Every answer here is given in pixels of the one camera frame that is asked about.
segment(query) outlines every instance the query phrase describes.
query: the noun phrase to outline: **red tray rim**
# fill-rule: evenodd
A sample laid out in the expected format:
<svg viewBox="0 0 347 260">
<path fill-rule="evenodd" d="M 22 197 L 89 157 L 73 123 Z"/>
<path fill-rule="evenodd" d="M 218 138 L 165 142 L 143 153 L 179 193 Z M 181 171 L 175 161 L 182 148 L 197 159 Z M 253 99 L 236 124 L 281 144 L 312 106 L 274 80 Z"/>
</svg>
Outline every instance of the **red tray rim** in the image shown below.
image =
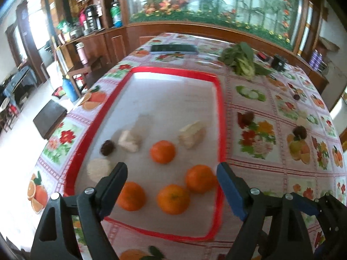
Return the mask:
<svg viewBox="0 0 347 260">
<path fill-rule="evenodd" d="M 98 131 L 99 126 L 103 122 L 106 114 L 109 109 L 113 105 L 115 99 L 121 93 L 122 89 L 125 87 L 126 83 L 130 80 L 130 78 L 134 75 L 134 73 L 138 72 L 152 72 L 152 73 L 160 73 L 160 74 L 169 74 L 175 76 L 182 76 L 186 78 L 199 79 L 204 81 L 212 82 L 216 88 L 217 95 L 217 108 L 218 108 L 218 117 L 219 117 L 219 153 L 218 158 L 219 162 L 223 162 L 226 159 L 226 120 L 224 114 L 224 100 L 223 100 L 223 91 L 218 79 L 218 76 L 215 74 L 201 72 L 201 71 L 193 71 L 193 70 L 185 70 L 179 68 L 163 68 L 163 67 L 134 67 L 131 69 L 128 74 L 118 83 L 116 88 L 107 98 L 104 105 L 101 107 L 100 111 L 96 115 L 94 121 L 89 126 L 88 130 L 84 134 L 79 146 L 76 149 L 74 156 L 71 159 L 70 166 L 67 170 L 65 181 L 64 181 L 64 196 L 68 197 L 75 194 L 75 182 L 77 179 L 77 175 L 79 173 L 79 169 L 82 165 L 82 162 L 85 158 L 86 149 L 89 149 L 90 144 Z M 179 236 L 172 234 L 163 234 L 153 231 L 148 231 L 141 228 L 132 227 L 130 225 L 124 224 L 122 222 L 116 221 L 112 218 L 106 217 L 105 220 L 111 222 L 113 224 L 122 225 L 125 228 L 129 228 L 136 232 L 142 233 L 144 235 L 150 235 L 155 237 L 160 237 L 167 240 L 172 241 L 207 241 L 213 239 L 213 237 L 218 232 L 218 229 L 222 223 L 222 214 L 223 214 L 223 200 L 224 194 L 221 187 L 218 185 L 216 191 L 216 201 L 214 207 L 213 214 L 213 222 L 212 226 L 207 233 L 206 236 L 203 237 L 190 237 L 190 236 Z"/>
</svg>

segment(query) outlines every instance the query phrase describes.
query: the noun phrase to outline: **silver screw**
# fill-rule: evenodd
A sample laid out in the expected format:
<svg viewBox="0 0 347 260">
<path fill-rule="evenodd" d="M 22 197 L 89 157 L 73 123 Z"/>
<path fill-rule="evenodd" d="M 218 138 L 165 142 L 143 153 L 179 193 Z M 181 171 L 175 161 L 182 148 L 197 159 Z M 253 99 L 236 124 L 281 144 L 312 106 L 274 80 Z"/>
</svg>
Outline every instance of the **silver screw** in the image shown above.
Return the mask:
<svg viewBox="0 0 347 260">
<path fill-rule="evenodd" d="M 59 198 L 59 196 L 60 196 L 60 194 L 58 192 L 54 192 L 51 194 L 51 199 L 56 200 Z"/>
<path fill-rule="evenodd" d="M 290 193 L 286 193 L 285 197 L 288 200 L 292 200 L 293 199 L 293 196 Z"/>
<path fill-rule="evenodd" d="M 84 192 L 85 192 L 86 194 L 92 194 L 92 193 L 94 192 L 94 188 L 93 188 L 93 187 L 87 187 L 87 188 L 84 190 Z"/>
<path fill-rule="evenodd" d="M 250 193 L 254 195 L 260 194 L 260 190 L 258 190 L 256 187 L 253 187 L 250 189 Z"/>
</svg>

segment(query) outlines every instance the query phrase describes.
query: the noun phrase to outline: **blue bottle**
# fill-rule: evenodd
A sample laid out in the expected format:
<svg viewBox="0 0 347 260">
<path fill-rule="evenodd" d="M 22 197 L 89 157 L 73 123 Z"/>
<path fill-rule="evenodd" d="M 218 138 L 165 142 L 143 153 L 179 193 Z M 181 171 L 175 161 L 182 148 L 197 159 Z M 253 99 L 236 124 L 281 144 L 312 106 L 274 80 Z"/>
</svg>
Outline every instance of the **blue bottle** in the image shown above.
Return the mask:
<svg viewBox="0 0 347 260">
<path fill-rule="evenodd" d="M 64 78 L 63 79 L 63 85 L 62 85 L 66 95 L 69 97 L 70 101 L 74 102 L 79 99 L 79 96 L 77 95 L 74 87 L 71 84 L 71 81 L 69 79 Z"/>
</svg>

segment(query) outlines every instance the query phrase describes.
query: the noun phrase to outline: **pink thermos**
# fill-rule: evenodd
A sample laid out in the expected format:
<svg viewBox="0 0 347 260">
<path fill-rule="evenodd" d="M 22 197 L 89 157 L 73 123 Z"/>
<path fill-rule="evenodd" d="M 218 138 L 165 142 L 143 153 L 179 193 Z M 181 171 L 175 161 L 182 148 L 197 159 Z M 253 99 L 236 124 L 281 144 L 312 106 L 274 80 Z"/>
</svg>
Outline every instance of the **pink thermos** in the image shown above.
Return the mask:
<svg viewBox="0 0 347 260">
<path fill-rule="evenodd" d="M 86 53 L 84 51 L 84 44 L 82 42 L 76 44 L 77 53 L 79 54 L 79 59 L 82 64 L 86 64 L 88 62 Z"/>
</svg>

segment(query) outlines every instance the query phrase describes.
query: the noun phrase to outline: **glass partition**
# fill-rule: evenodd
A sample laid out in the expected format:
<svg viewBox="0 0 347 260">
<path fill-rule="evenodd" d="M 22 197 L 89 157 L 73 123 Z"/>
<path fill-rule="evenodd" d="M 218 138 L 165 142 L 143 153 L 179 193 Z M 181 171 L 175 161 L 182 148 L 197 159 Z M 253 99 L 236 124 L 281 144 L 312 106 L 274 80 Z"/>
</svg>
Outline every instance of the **glass partition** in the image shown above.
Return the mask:
<svg viewBox="0 0 347 260">
<path fill-rule="evenodd" d="M 130 22 L 191 21 L 255 34 L 292 50 L 299 0 L 128 0 Z"/>
</svg>

